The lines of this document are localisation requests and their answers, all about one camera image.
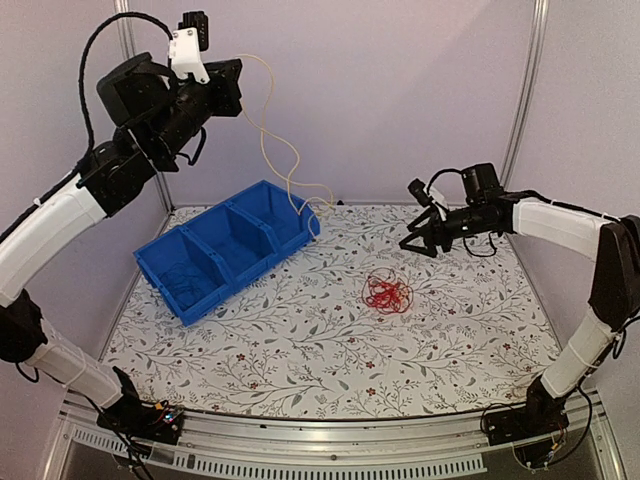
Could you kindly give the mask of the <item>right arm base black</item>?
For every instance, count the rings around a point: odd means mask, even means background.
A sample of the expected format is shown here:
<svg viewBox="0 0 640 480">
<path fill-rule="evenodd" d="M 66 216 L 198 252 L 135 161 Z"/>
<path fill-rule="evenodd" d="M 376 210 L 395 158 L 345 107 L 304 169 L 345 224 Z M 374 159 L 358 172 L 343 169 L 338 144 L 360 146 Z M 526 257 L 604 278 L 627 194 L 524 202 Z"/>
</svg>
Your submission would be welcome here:
<svg viewBox="0 0 640 480">
<path fill-rule="evenodd" d="M 501 445 L 546 436 L 513 451 L 515 459 L 532 470 L 548 467 L 567 440 L 568 396 L 552 397 L 536 380 L 527 390 L 525 404 L 513 407 L 491 404 L 481 415 L 480 429 L 489 445 Z"/>
</svg>

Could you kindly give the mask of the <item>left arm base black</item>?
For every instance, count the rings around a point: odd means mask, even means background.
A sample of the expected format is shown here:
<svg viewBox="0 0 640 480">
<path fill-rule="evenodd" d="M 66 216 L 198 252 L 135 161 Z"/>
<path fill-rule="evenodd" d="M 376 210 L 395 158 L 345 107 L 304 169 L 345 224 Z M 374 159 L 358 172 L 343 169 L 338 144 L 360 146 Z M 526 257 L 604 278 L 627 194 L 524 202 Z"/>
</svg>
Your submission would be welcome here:
<svg viewBox="0 0 640 480">
<path fill-rule="evenodd" d="M 167 400 L 142 401 L 129 376 L 117 367 L 113 370 L 121 383 L 122 397 L 101 409 L 97 425 L 123 436 L 176 445 L 184 424 L 184 408 Z"/>
</svg>

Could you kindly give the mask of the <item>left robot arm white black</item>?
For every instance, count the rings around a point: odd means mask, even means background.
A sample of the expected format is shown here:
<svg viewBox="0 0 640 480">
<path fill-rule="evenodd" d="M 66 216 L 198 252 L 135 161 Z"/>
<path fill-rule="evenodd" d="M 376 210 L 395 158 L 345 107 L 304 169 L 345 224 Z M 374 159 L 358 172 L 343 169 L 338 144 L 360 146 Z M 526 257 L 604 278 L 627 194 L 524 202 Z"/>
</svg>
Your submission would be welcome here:
<svg viewBox="0 0 640 480">
<path fill-rule="evenodd" d="M 205 140 L 209 119 L 239 115 L 241 61 L 201 58 L 209 46 L 207 15 L 184 13 L 167 37 L 164 63 L 141 53 L 98 82 L 113 137 L 90 140 L 74 168 L 1 236 L 2 359 L 29 365 L 81 393 L 128 434 L 149 423 L 132 382 L 61 336 L 26 287 L 69 243 L 131 203 L 154 176 L 176 171 L 185 145 Z"/>
</svg>

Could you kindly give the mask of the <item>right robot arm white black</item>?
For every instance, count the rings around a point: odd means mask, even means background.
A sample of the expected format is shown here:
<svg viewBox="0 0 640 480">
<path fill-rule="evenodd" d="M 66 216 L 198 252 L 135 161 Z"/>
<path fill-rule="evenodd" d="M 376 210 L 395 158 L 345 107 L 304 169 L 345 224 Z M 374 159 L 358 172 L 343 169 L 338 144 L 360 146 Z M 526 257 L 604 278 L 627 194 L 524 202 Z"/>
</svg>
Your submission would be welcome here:
<svg viewBox="0 0 640 480">
<path fill-rule="evenodd" d="M 508 190 L 493 164 L 442 169 L 412 180 L 422 212 L 407 227 L 402 249 L 434 258 L 455 241 L 488 234 L 538 240 L 591 268 L 585 310 L 557 358 L 533 381 L 517 427 L 537 436 L 552 424 L 555 406 L 621 354 L 639 321 L 639 218 L 598 213 L 532 190 Z"/>
</svg>

